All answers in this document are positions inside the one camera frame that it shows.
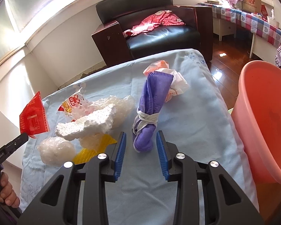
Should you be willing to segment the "person's left hand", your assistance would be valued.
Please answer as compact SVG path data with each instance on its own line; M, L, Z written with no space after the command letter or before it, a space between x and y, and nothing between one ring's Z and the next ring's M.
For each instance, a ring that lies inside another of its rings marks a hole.
M0 203L4 203L7 206L18 208L20 205L20 199L16 195L12 184L8 180L8 175L2 172L0 185L2 191L0 192Z

